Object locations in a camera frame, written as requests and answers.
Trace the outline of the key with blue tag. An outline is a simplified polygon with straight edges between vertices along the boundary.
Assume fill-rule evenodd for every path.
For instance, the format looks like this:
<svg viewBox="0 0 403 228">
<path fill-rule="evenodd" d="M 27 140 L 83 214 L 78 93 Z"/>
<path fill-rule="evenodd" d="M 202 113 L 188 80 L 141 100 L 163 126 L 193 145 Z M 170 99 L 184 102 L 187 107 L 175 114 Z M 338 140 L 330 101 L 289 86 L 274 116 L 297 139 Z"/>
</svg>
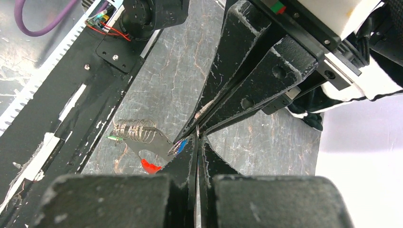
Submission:
<svg viewBox="0 0 403 228">
<path fill-rule="evenodd" d="M 185 145 L 187 144 L 188 139 L 181 139 L 179 141 L 177 141 L 173 147 L 168 151 L 167 155 L 168 156 L 175 156 L 176 154 L 180 153 L 183 148 L 185 147 Z"/>
</svg>

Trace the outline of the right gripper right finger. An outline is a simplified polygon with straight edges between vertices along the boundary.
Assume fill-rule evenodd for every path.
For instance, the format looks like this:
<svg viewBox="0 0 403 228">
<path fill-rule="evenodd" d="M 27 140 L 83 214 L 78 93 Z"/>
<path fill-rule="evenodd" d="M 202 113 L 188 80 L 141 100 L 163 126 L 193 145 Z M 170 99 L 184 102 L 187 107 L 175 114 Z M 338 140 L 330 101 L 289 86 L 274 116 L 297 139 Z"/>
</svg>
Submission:
<svg viewBox="0 0 403 228">
<path fill-rule="evenodd" d="M 345 202 L 320 176 L 245 176 L 201 136 L 198 146 L 204 228 L 351 228 Z"/>
</svg>

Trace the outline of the key with green tag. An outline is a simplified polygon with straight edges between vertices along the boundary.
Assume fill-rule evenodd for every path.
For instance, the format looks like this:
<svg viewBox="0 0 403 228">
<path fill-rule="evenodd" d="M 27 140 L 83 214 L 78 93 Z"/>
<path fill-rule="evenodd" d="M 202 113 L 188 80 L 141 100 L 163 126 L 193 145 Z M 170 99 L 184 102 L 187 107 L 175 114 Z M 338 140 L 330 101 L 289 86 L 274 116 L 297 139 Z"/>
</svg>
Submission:
<svg viewBox="0 0 403 228">
<path fill-rule="evenodd" d="M 123 138 L 112 135 L 108 136 L 107 139 L 115 141 L 116 143 L 121 143 L 123 141 Z"/>
</svg>

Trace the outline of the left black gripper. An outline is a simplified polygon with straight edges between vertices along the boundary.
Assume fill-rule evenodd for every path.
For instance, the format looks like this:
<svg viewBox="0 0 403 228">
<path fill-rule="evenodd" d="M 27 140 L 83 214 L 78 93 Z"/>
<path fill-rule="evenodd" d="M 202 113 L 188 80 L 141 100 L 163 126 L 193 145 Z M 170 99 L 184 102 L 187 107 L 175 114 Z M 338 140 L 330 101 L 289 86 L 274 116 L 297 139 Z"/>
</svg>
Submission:
<svg viewBox="0 0 403 228">
<path fill-rule="evenodd" d="M 299 0 L 229 0 L 221 37 L 194 111 L 176 137 L 195 131 L 211 134 L 253 116 L 303 82 L 313 71 L 343 90 L 360 71 L 336 49 L 341 39 Z M 268 29 L 276 24 L 286 36 L 273 45 Z"/>
</svg>

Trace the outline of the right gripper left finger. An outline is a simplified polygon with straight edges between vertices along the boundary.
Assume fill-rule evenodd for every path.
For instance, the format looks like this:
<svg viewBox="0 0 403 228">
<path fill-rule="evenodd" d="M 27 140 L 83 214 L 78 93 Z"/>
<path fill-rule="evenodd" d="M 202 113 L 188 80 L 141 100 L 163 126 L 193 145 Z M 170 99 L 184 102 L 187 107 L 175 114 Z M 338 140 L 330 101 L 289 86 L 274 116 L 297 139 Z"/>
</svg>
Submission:
<svg viewBox="0 0 403 228">
<path fill-rule="evenodd" d="M 34 228 L 193 228 L 198 137 L 154 175 L 62 175 L 44 192 Z"/>
</svg>

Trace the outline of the metal key holder red handle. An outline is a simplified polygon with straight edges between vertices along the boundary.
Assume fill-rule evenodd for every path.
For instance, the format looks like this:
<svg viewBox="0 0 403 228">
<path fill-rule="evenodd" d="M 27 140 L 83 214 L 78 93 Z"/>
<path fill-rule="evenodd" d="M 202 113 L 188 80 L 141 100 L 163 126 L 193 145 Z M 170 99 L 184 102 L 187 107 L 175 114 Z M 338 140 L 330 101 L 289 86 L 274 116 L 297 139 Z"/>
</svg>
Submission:
<svg viewBox="0 0 403 228">
<path fill-rule="evenodd" d="M 167 162 L 176 156 L 167 155 L 175 143 L 149 119 L 120 119 L 114 124 L 111 135 L 123 138 L 122 142 L 137 156 L 143 150 L 150 151 Z"/>
</svg>

